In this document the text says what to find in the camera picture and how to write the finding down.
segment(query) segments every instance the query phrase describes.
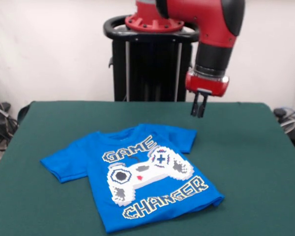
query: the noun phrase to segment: shirt sleeve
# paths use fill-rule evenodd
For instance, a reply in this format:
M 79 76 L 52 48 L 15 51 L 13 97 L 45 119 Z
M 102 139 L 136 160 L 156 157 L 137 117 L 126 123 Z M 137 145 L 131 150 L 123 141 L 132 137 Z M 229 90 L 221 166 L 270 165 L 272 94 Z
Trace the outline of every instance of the shirt sleeve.
M 82 141 L 75 141 L 40 162 L 60 183 L 87 176 L 87 154 Z
M 150 125 L 153 130 L 167 137 L 182 153 L 190 153 L 197 131 L 169 125 Z

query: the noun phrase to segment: t-shirt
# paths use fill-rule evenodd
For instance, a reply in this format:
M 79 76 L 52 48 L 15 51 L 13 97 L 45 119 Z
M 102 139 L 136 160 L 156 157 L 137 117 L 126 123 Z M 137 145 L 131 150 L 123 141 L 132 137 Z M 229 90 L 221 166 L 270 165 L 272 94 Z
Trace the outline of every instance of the t-shirt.
M 88 177 L 106 232 L 111 233 L 222 202 L 224 196 L 183 156 L 191 151 L 196 133 L 155 124 L 116 133 L 98 131 L 41 163 L 61 183 Z

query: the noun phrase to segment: plus sign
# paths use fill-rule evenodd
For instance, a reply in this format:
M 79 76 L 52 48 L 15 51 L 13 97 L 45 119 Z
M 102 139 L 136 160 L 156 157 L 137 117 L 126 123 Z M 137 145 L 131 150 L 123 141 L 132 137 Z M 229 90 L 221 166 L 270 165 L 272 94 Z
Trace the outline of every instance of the plus sign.
M 162 164 L 162 162 L 165 161 L 166 159 L 163 158 L 163 155 L 162 154 L 160 154 L 159 155 L 159 158 L 157 158 L 157 160 L 159 161 L 159 164 Z

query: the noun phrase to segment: table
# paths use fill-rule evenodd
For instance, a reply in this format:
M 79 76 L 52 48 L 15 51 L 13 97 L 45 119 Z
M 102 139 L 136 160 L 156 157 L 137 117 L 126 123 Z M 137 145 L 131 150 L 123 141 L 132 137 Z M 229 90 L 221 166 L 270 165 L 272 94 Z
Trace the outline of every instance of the table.
M 295 149 L 264 104 L 34 102 L 0 163 L 0 236 L 105 235 L 87 178 L 60 184 L 40 163 L 84 135 L 140 122 L 198 130 L 187 157 L 225 195 L 218 207 L 118 236 L 295 236 Z

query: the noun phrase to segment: red robot arm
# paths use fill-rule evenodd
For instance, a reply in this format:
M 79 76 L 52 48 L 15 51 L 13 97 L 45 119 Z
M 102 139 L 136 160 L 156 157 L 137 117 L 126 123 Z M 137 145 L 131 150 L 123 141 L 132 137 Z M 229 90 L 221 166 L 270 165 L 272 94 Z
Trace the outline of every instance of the red robot arm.
M 196 23 L 201 36 L 193 70 L 186 75 L 187 90 L 195 93 L 191 114 L 203 117 L 207 96 L 223 96 L 229 83 L 225 71 L 239 35 L 245 0 L 156 0 L 159 13 Z M 198 105 L 198 96 L 204 100 Z

